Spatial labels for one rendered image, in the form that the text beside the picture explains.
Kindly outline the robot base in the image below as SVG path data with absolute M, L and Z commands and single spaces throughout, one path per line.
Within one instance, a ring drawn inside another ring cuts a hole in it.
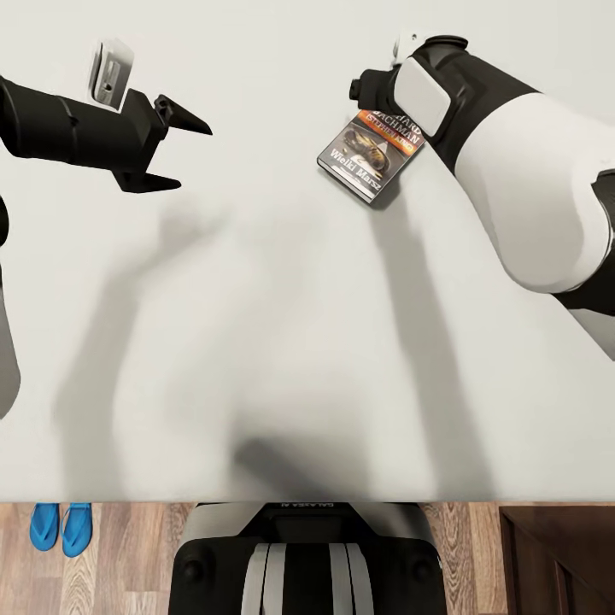
M 448 615 L 427 515 L 393 502 L 198 504 L 173 562 L 167 615 L 241 615 L 258 543 L 357 543 L 374 615 Z

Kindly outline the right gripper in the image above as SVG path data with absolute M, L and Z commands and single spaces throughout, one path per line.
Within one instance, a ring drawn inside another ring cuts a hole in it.
M 365 70 L 359 79 L 352 80 L 349 98 L 358 101 L 358 109 L 381 112 L 389 116 L 398 115 L 389 104 L 388 94 L 390 83 L 399 71 L 399 67 L 388 72 Z

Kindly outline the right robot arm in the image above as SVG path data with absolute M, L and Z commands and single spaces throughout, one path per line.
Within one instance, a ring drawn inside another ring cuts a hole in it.
M 471 200 L 507 275 L 555 296 L 615 363 L 615 126 L 466 51 L 403 26 L 357 108 L 406 115 Z

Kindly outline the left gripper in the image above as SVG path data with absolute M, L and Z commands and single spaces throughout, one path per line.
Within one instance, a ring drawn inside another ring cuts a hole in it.
M 213 135 L 204 120 L 162 94 L 153 107 L 145 93 L 129 88 L 119 113 L 61 95 L 56 97 L 75 124 L 73 158 L 67 164 L 111 170 L 124 192 L 140 194 L 181 186 L 178 180 L 147 173 L 170 127 Z

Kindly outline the hardback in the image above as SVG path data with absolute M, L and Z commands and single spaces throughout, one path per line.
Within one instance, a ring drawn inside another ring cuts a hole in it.
M 316 162 L 371 204 L 425 142 L 406 115 L 361 110 Z

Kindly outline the sandal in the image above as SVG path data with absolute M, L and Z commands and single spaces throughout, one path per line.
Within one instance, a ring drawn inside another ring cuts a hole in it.
M 79 556 L 92 538 L 92 503 L 69 503 L 67 517 L 61 529 L 62 551 L 68 558 Z
M 36 503 L 31 517 L 30 538 L 39 551 L 52 549 L 61 529 L 59 503 Z

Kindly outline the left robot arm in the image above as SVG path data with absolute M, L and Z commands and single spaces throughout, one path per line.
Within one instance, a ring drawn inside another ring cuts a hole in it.
M 145 93 L 129 88 L 119 112 L 133 62 L 134 53 L 119 38 L 97 38 L 82 102 L 15 85 L 0 75 L 0 138 L 8 152 L 111 170 L 124 192 L 178 189 L 178 180 L 147 173 L 159 142 L 170 127 L 213 133 L 204 120 L 162 94 L 153 107 Z M 8 210 L 0 196 L 0 247 L 8 234 Z M 20 386 L 0 265 L 0 421 Z

